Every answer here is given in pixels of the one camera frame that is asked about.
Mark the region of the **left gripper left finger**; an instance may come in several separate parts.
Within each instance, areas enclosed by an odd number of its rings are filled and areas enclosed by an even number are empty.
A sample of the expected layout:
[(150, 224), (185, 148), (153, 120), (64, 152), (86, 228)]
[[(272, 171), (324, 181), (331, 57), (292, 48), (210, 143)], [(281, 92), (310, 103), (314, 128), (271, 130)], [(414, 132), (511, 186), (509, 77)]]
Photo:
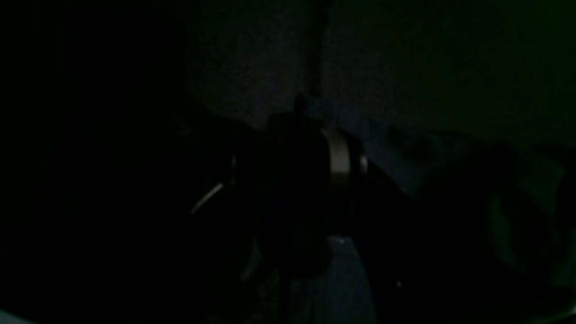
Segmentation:
[(238, 256), (243, 270), (274, 270), (279, 266), (279, 213), (274, 207), (279, 164), (274, 160), (274, 138), (239, 121), (225, 130), (233, 153), (226, 246)]

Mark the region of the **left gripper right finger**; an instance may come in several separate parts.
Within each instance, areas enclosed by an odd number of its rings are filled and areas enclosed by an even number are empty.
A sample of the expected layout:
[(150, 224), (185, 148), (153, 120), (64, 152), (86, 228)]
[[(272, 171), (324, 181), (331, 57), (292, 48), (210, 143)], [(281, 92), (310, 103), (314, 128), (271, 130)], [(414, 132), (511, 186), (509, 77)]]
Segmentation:
[(327, 196), (324, 214), (329, 234), (348, 234), (358, 219), (368, 158), (359, 139), (347, 131), (319, 131), (327, 150)]

